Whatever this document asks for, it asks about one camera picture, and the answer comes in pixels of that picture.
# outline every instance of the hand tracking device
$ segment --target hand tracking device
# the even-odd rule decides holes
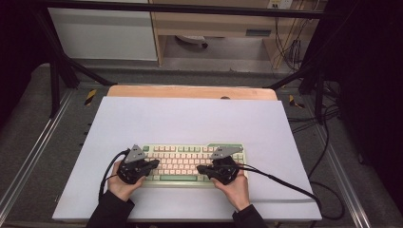
[[[157,168],[160,161],[145,161],[145,158],[143,150],[138,145],[133,145],[119,165],[118,177],[129,184],[135,184],[142,176],[147,177],[152,169]]]
[[[208,179],[215,178],[227,185],[234,181],[240,171],[231,155],[242,151],[242,149],[242,147],[220,146],[210,157],[213,160],[213,165],[198,165],[197,169],[200,174],[207,175]]]

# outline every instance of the white table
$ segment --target white table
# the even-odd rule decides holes
[[[281,102],[104,97],[53,218],[86,221],[104,172],[134,143],[240,142],[248,164],[312,192]],[[312,199],[249,172],[251,202],[266,220],[321,219]],[[141,188],[129,221],[229,221],[218,189]]]

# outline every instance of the white cabinet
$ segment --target white cabinet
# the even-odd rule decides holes
[[[63,49],[71,58],[157,61],[149,12],[90,9],[49,9],[49,12]]]

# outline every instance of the aluminum rail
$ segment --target aluminum rail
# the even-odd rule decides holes
[[[314,116],[314,104],[309,95],[303,96],[303,101],[308,107],[311,116]],[[324,129],[323,125],[317,124],[316,127],[320,140],[324,145],[326,143],[326,130]],[[337,157],[336,151],[330,142],[326,151],[326,158],[335,175],[338,187],[343,194],[343,198],[350,210],[350,214],[355,222],[355,226],[358,228],[370,228],[371,223],[368,220],[367,215],[361,206],[361,202],[359,201],[359,198],[356,195],[355,190]]]
[[[11,207],[16,202],[18,196],[20,195],[21,191],[24,188],[33,168],[35,167],[36,163],[38,162],[39,158],[42,155],[42,152],[45,150],[45,147],[48,144],[56,126],[60,122],[65,113],[67,106],[69,104],[70,98],[72,93],[74,92],[73,89],[68,90],[62,101],[61,107],[56,115],[49,119],[47,125],[45,126],[44,130],[42,131],[41,135],[39,136],[38,140],[36,141],[35,145],[29,152],[26,160],[24,161],[23,165],[21,166],[20,170],[18,171],[17,175],[15,176],[14,180],[12,181],[11,185],[9,186],[6,194],[0,200],[0,227],[6,220],[7,215],[9,214]]]

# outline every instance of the white panel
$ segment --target white panel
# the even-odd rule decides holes
[[[63,49],[71,58],[157,60],[149,12],[89,9],[49,9],[49,12]]]
[[[281,102],[105,97],[53,218],[88,219],[107,165],[134,143],[217,142],[243,143],[250,165],[312,193]],[[250,199],[264,219],[320,219],[312,199],[248,176]],[[132,199],[129,219],[136,220],[223,221],[234,211],[215,188],[141,188]]]

